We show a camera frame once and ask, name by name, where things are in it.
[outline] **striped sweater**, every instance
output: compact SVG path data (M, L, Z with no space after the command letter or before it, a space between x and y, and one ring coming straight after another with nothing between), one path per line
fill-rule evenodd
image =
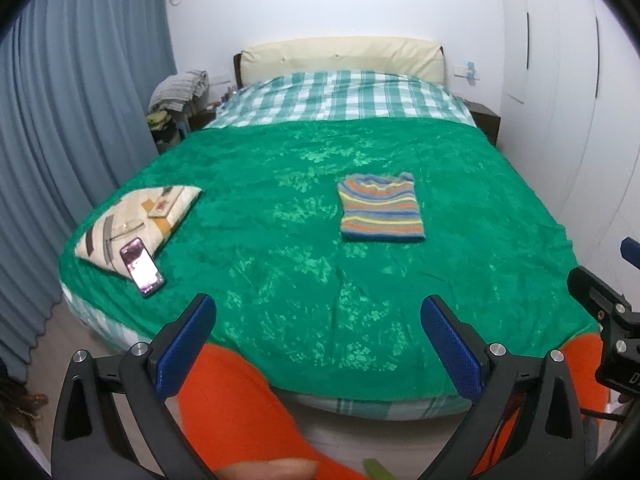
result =
M344 216L342 236L352 240L413 242L424 240L414 177L348 175L338 183Z

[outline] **green velvet bedspread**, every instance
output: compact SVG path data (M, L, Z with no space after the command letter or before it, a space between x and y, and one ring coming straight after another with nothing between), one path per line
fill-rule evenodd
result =
M350 173L413 173L427 239L345 242L336 184ZM204 190L156 263L166 285L136 287L74 256L124 193ZM420 326L439 294L488 342L535 356L595 330L566 290L571 243L480 130L434 119L287 122L197 132L82 223L61 279L112 319L154 335L197 292L215 298L210 340L275 386L344 399L454 393Z

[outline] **blue curtain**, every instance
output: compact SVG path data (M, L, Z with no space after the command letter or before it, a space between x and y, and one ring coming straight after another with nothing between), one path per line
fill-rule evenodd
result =
M31 0L0 43L0 357L26 378L74 227L158 152L164 0Z

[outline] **plaid bed sheet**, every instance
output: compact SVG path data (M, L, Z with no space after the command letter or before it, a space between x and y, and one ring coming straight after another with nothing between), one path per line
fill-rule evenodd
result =
M414 76L361 70L295 73L242 88L207 128L284 121L430 117L475 126L461 99Z
M87 301L76 296L64 284L62 292L71 312L85 325L95 330L115 351L126 351L139 341L149 342L151 337L138 334L124 325L105 316ZM298 402L306 406L319 408L326 412L342 415L374 418L376 420L419 420L453 415L469 409L471 403L458 396L438 396L431 399L418 400L349 400L316 397L297 394L274 388L274 392L283 400Z

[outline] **beige pillow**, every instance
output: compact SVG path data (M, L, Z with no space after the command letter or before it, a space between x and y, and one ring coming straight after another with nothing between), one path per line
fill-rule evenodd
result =
M180 195L166 218L148 218L154 203L164 187L137 189L123 196L112 205L85 232L76 245L76 256L106 270L113 270L130 279L129 271L120 257L120 249L134 238L140 238L152 256L169 239L191 207L191 203L202 192L200 188L183 186ZM121 236L114 236L122 227L139 228Z

